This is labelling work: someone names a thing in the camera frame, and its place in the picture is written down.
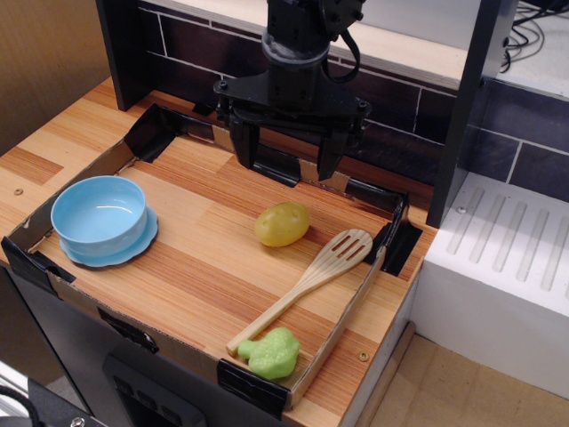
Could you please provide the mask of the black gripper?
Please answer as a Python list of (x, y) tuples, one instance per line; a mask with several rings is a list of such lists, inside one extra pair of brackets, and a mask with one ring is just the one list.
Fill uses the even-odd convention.
[(261, 50), (268, 69), (255, 76), (220, 80), (218, 115), (229, 132), (241, 165), (252, 169), (260, 143), (260, 126), (322, 134), (317, 158), (320, 181), (330, 179), (347, 149), (364, 135), (371, 105), (345, 91), (359, 71), (361, 56), (347, 30), (341, 32), (356, 64), (349, 73), (330, 73), (330, 40), (318, 33), (290, 29), (284, 36), (265, 30)]

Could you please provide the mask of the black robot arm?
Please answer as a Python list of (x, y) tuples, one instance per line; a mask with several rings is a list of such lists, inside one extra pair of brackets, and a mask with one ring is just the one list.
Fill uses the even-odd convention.
[(338, 39), (361, 60), (349, 26), (362, 19), (362, 7), (360, 1), (268, 2), (261, 38), (267, 71), (213, 86), (218, 118), (241, 165), (254, 166), (261, 128), (319, 136), (319, 180), (331, 178), (346, 147), (362, 140), (372, 107), (342, 87), (358, 70), (334, 77), (328, 65), (330, 44)]

